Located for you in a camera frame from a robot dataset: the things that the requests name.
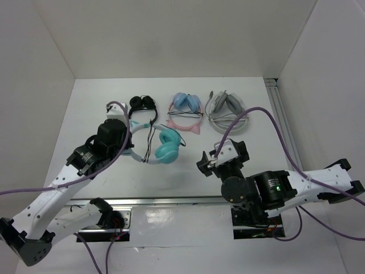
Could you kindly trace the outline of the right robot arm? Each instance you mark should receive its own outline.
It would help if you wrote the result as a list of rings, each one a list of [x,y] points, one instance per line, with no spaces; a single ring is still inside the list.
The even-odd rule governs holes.
[[[249,160],[245,142],[227,139],[215,153],[204,152],[197,168],[206,177],[216,175],[221,180],[221,195],[231,205],[234,225],[264,227],[288,209],[322,200],[341,203],[364,193],[362,183],[350,178],[346,159],[305,176],[288,170],[244,176],[241,169]]]

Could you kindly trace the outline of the teal cat-ear headphones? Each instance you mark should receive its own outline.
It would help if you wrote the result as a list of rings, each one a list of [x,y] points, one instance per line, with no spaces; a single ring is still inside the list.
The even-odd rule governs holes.
[[[138,155],[132,148],[124,150],[123,156],[130,156],[137,162],[145,164],[171,164],[179,156],[179,147],[185,146],[182,143],[181,135],[174,129],[169,128],[163,124],[150,124],[150,123],[138,123],[131,122],[131,134],[145,128],[150,129],[151,134],[154,134],[156,130],[160,131],[159,140],[161,145],[154,152],[154,156],[151,158],[151,150],[147,149],[146,156]]]

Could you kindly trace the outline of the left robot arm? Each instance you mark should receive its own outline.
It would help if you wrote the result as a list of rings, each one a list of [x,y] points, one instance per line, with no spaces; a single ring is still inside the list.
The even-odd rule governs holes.
[[[58,213],[83,187],[106,170],[124,148],[131,146],[129,123],[107,119],[84,145],[74,149],[59,175],[22,212],[1,218],[3,240],[28,267],[40,263],[52,247],[89,226],[121,231],[125,219],[102,198],[63,216]]]

